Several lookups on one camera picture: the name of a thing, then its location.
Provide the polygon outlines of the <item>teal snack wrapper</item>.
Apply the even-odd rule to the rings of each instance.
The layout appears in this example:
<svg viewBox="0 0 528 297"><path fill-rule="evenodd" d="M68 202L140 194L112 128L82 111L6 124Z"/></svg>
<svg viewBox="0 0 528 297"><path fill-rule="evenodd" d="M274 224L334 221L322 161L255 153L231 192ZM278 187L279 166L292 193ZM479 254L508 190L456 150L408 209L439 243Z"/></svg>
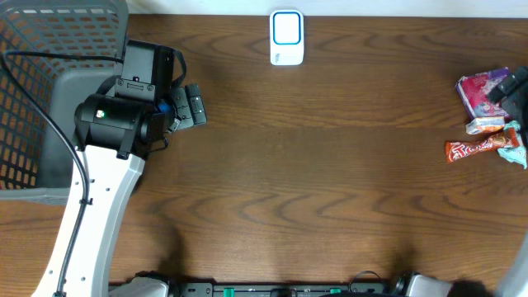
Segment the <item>teal snack wrapper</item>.
<svg viewBox="0 0 528 297"><path fill-rule="evenodd" d="M509 123L505 125L506 130L514 130L515 131L515 140L517 141L518 145L515 147L508 147L508 148L499 148L498 154L501 158L504 158L510 163L518 163L522 165L522 167L526 170L527 169L527 149L524 145L522 136L521 136L521 125L516 121L512 120Z"/></svg>

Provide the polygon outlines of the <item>purple pink pad package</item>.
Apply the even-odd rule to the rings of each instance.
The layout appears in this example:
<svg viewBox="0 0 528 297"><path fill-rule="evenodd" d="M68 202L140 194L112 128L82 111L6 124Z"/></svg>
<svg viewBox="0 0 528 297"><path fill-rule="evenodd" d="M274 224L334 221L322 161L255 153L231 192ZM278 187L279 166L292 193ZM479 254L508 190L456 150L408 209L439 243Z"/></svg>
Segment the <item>purple pink pad package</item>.
<svg viewBox="0 0 528 297"><path fill-rule="evenodd" d="M481 117L508 117L508 114L488 99L488 94L508 74L509 68L499 68L472 76L462 77L456 84L462 103L471 119Z"/></svg>

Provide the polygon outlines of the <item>small orange packet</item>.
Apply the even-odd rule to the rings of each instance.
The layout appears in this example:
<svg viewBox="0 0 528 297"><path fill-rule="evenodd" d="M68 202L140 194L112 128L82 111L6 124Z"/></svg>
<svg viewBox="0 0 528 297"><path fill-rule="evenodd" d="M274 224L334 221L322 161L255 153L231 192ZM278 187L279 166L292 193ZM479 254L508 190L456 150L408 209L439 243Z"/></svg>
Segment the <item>small orange packet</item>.
<svg viewBox="0 0 528 297"><path fill-rule="evenodd" d="M477 117L465 126L467 134L487 134L501 130L506 122L503 116Z"/></svg>

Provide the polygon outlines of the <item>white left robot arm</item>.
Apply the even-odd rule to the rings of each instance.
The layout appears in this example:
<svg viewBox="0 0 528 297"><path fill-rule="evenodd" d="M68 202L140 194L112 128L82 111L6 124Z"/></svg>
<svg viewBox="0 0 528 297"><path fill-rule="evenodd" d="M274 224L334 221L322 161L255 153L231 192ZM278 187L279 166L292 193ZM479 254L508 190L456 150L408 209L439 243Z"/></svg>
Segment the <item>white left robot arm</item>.
<svg viewBox="0 0 528 297"><path fill-rule="evenodd" d="M64 283L62 296L108 296L111 262L126 205L139 180L145 161L131 155L126 160L109 148L89 146L79 153L88 177L88 203L78 236L73 246L65 275L61 265L68 249L67 236L75 228L82 181L78 170L73 172L68 203L59 235L47 270L33 293L34 296L57 296L57 284Z"/></svg>

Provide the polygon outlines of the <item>red orange snack bar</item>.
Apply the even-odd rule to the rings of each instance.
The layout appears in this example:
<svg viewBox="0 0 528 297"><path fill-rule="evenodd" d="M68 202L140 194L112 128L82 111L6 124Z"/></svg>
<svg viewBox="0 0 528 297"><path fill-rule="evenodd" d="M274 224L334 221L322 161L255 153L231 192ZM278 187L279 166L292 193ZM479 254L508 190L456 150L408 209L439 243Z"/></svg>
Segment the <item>red orange snack bar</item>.
<svg viewBox="0 0 528 297"><path fill-rule="evenodd" d="M521 146L521 140L513 128L508 128L489 135L485 140L477 142L446 142L445 156L448 163L455 162L462 158L497 151L498 149L514 149Z"/></svg>

